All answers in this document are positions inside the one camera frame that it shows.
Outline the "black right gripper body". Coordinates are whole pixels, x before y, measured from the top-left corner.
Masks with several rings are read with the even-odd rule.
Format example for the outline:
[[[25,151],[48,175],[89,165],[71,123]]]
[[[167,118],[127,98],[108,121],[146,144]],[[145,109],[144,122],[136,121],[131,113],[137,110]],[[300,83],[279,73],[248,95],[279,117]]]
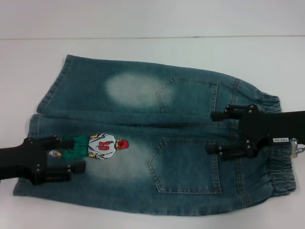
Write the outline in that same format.
[[[304,144],[305,113],[247,112],[239,121],[239,136],[241,142],[249,141],[257,146],[289,144],[292,138]]]

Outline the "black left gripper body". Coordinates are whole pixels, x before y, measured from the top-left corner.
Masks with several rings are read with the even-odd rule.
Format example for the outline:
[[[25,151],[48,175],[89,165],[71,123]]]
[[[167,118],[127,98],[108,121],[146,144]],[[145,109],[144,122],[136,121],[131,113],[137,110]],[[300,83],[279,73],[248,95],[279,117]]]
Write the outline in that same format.
[[[0,150],[0,179],[25,178],[33,185],[45,182],[45,139],[26,138],[16,147]]]

